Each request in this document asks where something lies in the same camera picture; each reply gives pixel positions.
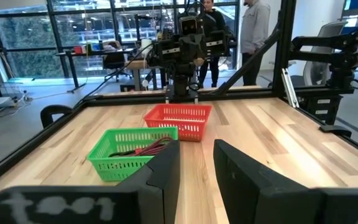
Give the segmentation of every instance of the pants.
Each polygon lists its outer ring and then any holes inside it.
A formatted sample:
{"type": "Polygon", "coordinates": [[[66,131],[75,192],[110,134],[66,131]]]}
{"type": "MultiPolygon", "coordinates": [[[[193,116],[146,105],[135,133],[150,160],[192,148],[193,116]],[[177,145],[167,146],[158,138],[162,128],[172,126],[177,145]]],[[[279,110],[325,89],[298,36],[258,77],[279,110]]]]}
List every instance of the pants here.
{"type": "MultiPolygon", "coordinates": [[[[252,57],[252,55],[250,55],[248,53],[243,53],[242,54],[242,64],[244,65],[251,57],[252,57]]],[[[258,74],[260,71],[260,66],[262,64],[262,58],[263,57],[257,58],[256,61],[251,65],[252,68],[247,73],[243,74],[242,80],[244,81],[244,86],[256,85],[256,78],[258,77],[258,74]]]]}
{"type": "Polygon", "coordinates": [[[212,59],[212,61],[207,62],[205,61],[204,64],[200,68],[200,84],[201,86],[204,85],[204,80],[206,77],[206,72],[208,71],[208,64],[209,69],[211,70],[211,76],[212,76],[212,86],[216,87],[218,84],[218,78],[219,78],[219,57],[215,57],[212,59]]]}

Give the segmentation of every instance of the red cable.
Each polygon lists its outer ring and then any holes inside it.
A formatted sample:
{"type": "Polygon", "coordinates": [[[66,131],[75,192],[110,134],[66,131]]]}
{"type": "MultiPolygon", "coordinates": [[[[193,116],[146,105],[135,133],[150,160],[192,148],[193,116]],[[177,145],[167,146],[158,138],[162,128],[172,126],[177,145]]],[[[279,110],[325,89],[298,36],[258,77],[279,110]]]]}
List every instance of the red cable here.
{"type": "Polygon", "coordinates": [[[159,139],[143,149],[135,149],[135,154],[129,156],[155,156],[164,150],[171,141],[173,139],[170,137],[159,139]]]}

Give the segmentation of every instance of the man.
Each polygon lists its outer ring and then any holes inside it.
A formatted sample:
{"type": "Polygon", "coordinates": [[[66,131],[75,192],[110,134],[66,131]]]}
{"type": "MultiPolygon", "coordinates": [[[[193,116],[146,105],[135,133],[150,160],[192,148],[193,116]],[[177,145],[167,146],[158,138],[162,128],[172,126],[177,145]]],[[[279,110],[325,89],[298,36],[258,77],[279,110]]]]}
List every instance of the man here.
{"type": "MultiPolygon", "coordinates": [[[[241,53],[242,64],[245,64],[261,48],[269,37],[270,6],[262,0],[244,0],[248,6],[242,17],[241,53]]],[[[256,85],[263,57],[258,57],[252,68],[243,75],[244,86],[256,85]]]]}
{"type": "MultiPolygon", "coordinates": [[[[214,6],[213,0],[204,0],[203,4],[205,6],[205,16],[203,18],[204,34],[205,37],[209,37],[212,31],[224,30],[225,22],[222,14],[212,8],[214,6]]],[[[216,87],[216,85],[218,84],[218,78],[219,78],[218,63],[219,63],[219,57],[215,57],[215,58],[211,58],[210,62],[205,61],[203,66],[201,66],[199,81],[202,88],[204,88],[203,85],[206,77],[206,72],[208,71],[208,64],[209,64],[209,69],[211,70],[212,87],[216,87]]]]}

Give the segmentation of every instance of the mesh basket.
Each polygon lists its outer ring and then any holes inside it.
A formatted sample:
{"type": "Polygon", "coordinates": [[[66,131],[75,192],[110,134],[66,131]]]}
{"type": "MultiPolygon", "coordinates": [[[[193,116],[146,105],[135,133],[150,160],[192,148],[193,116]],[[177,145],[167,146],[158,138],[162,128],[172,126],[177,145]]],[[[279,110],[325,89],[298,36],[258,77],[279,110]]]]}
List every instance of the mesh basket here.
{"type": "Polygon", "coordinates": [[[177,140],[177,128],[110,129],[103,134],[102,138],[88,154],[87,160],[92,163],[103,181],[121,181],[136,172],[153,156],[109,158],[109,155],[147,147],[164,137],[171,137],[177,140]]]}
{"type": "Polygon", "coordinates": [[[203,139],[211,110],[210,105],[161,104],[144,119],[150,128],[177,127],[180,140],[199,142],[203,139]]]}

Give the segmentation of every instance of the floor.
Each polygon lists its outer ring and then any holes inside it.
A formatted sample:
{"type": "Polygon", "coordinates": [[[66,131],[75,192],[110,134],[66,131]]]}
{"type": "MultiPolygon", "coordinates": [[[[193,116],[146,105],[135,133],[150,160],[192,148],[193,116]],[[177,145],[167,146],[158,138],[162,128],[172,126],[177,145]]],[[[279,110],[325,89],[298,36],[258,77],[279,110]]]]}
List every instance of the floor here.
{"type": "MultiPolygon", "coordinates": [[[[222,73],[218,85],[225,82],[228,77],[230,77],[230,73],[222,73]]],[[[271,71],[261,72],[257,84],[267,87],[272,77],[273,73],[271,71]]],[[[51,83],[50,86],[42,86],[41,84],[34,86],[33,83],[29,82],[21,85],[15,84],[15,86],[20,86],[23,90],[27,90],[29,96],[34,100],[30,105],[20,107],[19,111],[8,109],[0,112],[0,160],[42,130],[39,114],[45,106],[52,104],[74,106],[82,97],[95,89],[102,80],[100,78],[81,78],[80,83],[84,82],[87,84],[82,89],[76,91],[75,94],[66,93],[67,90],[73,88],[71,80],[67,80],[61,85],[53,85],[51,83]]],[[[210,86],[211,80],[206,79],[204,85],[205,87],[210,86]]],[[[15,89],[14,86],[6,85],[6,88],[3,88],[2,91],[12,92],[13,89],[15,89]]],[[[119,84],[112,81],[103,86],[99,92],[118,91],[119,84]]],[[[354,95],[345,96],[342,100],[337,124],[343,125],[353,131],[353,138],[358,141],[358,91],[354,95]]]]}

